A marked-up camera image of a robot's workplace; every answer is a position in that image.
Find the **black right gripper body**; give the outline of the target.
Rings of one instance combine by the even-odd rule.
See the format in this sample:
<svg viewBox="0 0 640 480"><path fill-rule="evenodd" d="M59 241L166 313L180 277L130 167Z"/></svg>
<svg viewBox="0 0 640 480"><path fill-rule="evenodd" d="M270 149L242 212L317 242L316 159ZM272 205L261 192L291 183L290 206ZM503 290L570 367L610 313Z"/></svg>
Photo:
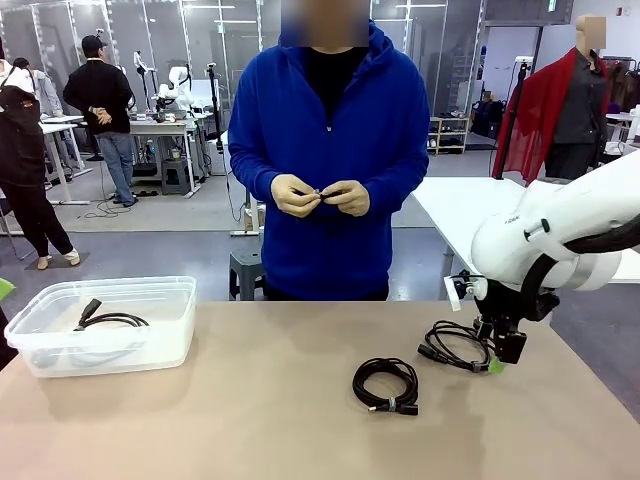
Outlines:
<svg viewBox="0 0 640 480"><path fill-rule="evenodd" d="M493 324L499 334L518 332L524 317L519 291L501 283L489 283L484 298L476 298L476 306L483 320Z"/></svg>

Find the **black power cable square connector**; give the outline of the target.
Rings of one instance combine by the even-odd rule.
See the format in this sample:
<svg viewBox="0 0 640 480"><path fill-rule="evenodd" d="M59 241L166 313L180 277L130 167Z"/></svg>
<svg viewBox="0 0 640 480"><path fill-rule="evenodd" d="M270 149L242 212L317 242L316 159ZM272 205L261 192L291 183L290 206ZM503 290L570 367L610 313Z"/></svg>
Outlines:
<svg viewBox="0 0 640 480"><path fill-rule="evenodd" d="M455 354L443 341L444 336L452 336L470 341L483 354L481 360L467 361ZM449 320L438 320L424 335L424 341L417 352L423 357L450 365L471 373L487 372L492 354L495 352L494 342L490 338L481 338L474 327L463 326Z"/></svg>

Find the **black power cable round plug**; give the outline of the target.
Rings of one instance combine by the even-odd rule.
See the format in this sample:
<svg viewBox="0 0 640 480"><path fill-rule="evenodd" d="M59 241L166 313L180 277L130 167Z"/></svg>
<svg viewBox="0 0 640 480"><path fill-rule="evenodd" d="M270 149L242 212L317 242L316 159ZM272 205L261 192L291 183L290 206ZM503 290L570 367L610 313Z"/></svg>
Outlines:
<svg viewBox="0 0 640 480"><path fill-rule="evenodd" d="M96 312L101 305L102 302L100 300L96 298L92 299L82 311L77 325L73 328L73 332L84 332L89 327L108 323L122 324L131 328L149 326L149 323L145 319L126 312L109 312L97 315ZM67 350L69 363L72 366L76 368L98 367L126 357L144 345L144 341L132 342L119 349L100 352L85 351L79 347L40 349L31 355L31 362L38 368L52 368L57 364L58 358L62 355L63 351Z"/></svg>

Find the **black cable coil grey tie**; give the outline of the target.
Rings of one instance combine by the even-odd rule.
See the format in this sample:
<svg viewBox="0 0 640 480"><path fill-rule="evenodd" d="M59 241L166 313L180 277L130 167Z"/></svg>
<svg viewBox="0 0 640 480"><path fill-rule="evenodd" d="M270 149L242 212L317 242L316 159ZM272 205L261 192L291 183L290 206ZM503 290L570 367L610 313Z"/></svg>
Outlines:
<svg viewBox="0 0 640 480"><path fill-rule="evenodd" d="M383 398L370 392L366 382L375 374L389 374L401 380L405 389L399 396ZM362 363L352 379L352 390L356 398L370 412L396 413L404 416L419 414L419 380L415 369L399 358L371 358Z"/></svg>

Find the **person left forearm blue sleeve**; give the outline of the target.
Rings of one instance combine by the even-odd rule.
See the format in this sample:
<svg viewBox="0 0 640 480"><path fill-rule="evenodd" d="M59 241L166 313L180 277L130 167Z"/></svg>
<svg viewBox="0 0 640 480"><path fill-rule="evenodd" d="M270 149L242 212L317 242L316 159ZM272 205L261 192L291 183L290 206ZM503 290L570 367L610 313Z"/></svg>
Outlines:
<svg viewBox="0 0 640 480"><path fill-rule="evenodd" d="M401 154L390 167L365 182L371 208L386 212L399 210L408 195L422 182L428 166L425 145Z"/></svg>

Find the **person right forearm blue sleeve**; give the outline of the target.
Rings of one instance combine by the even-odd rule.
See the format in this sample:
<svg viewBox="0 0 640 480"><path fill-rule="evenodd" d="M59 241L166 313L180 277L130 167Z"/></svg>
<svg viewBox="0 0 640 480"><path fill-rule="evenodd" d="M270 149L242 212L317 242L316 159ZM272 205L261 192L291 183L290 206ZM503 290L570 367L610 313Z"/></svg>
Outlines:
<svg viewBox="0 0 640 480"><path fill-rule="evenodd" d="M281 174L267 160L266 154L255 145L229 145L231 167L235 177L258 201L272 202L271 185Z"/></svg>

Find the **person left hand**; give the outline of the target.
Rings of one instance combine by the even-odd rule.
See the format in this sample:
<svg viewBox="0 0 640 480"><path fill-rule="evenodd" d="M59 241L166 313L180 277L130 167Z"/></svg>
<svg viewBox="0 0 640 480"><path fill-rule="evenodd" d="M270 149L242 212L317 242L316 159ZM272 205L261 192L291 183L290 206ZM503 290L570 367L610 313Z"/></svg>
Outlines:
<svg viewBox="0 0 640 480"><path fill-rule="evenodd" d="M356 180L338 181L326 187L322 193L343 191L340 196L324 200L326 204L336 206L342 213L354 217L364 216L370 208L370 196L366 188Z"/></svg>

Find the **large white table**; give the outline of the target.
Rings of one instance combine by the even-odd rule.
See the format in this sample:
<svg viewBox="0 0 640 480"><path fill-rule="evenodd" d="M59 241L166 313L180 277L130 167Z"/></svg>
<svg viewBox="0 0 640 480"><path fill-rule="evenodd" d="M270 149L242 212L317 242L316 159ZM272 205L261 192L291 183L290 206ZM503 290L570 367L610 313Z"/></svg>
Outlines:
<svg viewBox="0 0 640 480"><path fill-rule="evenodd" d="M471 261L476 231L489 217L514 210L526 188L492 178L432 178L425 179L414 195L454 254L478 275ZM623 251L609 283L640 284L640 254L634 249Z"/></svg>

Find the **red shawl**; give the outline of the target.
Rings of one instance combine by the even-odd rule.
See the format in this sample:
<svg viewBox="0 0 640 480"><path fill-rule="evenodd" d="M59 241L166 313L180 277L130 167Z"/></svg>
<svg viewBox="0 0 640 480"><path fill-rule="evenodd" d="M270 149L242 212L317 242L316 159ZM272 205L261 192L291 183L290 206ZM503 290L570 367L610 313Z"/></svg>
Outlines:
<svg viewBox="0 0 640 480"><path fill-rule="evenodd" d="M518 172L526 183L537 179L541 172L545 174L555 117L568 77L557 61L525 79L523 84L504 172Z"/></svg>

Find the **black bags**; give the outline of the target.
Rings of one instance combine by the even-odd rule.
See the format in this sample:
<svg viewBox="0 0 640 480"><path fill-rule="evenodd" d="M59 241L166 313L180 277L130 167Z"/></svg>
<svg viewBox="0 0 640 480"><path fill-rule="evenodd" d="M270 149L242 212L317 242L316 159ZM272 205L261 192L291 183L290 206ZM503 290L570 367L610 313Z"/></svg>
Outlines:
<svg viewBox="0 0 640 480"><path fill-rule="evenodd" d="M496 139L503 120L504 101L478 101L472 106L471 131L477 135Z"/></svg>

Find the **mannequin in grey shirt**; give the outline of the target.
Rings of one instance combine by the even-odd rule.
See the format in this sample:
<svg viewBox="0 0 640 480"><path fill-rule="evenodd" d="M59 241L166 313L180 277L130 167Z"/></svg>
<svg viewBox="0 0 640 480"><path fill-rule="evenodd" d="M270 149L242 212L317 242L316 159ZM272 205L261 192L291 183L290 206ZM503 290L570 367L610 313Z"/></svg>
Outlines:
<svg viewBox="0 0 640 480"><path fill-rule="evenodd" d="M582 15L575 29L575 46L556 62L568 77L545 160L545 174L554 179L586 174L605 144L609 84L599 51L606 47L606 18Z"/></svg>

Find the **grey background workbench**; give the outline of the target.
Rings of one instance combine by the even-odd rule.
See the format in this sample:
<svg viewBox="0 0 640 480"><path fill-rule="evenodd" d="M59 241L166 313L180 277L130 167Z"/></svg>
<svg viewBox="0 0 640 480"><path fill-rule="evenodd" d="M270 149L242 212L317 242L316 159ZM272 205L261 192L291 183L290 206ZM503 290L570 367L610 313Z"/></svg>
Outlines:
<svg viewBox="0 0 640 480"><path fill-rule="evenodd" d="M184 198L191 198L199 189L194 178L194 149L189 135L196 132L196 123L193 120L178 120L175 122L159 123L153 120L134 120L131 122L131 134L134 137L158 137L168 139L182 139L183 153L186 158L189 190L183 194Z"/></svg>

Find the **dark grey plastic stool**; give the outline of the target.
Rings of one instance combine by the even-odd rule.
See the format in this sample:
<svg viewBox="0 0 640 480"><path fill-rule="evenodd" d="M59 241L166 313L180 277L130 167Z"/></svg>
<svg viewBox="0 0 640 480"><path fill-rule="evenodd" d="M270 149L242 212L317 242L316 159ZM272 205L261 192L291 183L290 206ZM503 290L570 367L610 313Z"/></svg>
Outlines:
<svg viewBox="0 0 640 480"><path fill-rule="evenodd" d="M253 301L258 289L266 286L260 247L233 250L229 255L228 291L232 301Z"/></svg>

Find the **small white background robot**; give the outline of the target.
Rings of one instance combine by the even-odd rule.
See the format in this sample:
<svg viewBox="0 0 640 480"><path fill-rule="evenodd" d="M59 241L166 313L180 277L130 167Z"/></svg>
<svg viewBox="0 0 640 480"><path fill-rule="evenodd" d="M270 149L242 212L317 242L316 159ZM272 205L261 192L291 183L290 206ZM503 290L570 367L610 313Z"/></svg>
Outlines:
<svg viewBox="0 0 640 480"><path fill-rule="evenodd" d="M171 105L176 105L178 110L190 110L194 102L191 85L191 72L188 65L172 67L168 82L159 87L156 110L167 109Z"/></svg>

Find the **white desk with metal legs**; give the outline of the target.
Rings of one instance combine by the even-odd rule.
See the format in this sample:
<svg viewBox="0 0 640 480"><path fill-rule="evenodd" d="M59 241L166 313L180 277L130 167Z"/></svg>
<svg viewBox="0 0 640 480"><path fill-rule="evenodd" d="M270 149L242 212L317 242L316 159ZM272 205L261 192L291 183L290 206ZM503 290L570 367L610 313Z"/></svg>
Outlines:
<svg viewBox="0 0 640 480"><path fill-rule="evenodd" d="M231 208L232 218L236 221L238 226L230 231L232 238L241 237L262 237L264 233L264 226L261 221L261 214L263 209L260 207L260 203L251 195L248 190L245 190L244 200L235 208L233 205L230 176L234 175L230 167L230 153L228 149L228 133L224 132L220 136L222 145L222 158L223 166L225 168L225 181L227 185L227 193L229 204Z"/></svg>

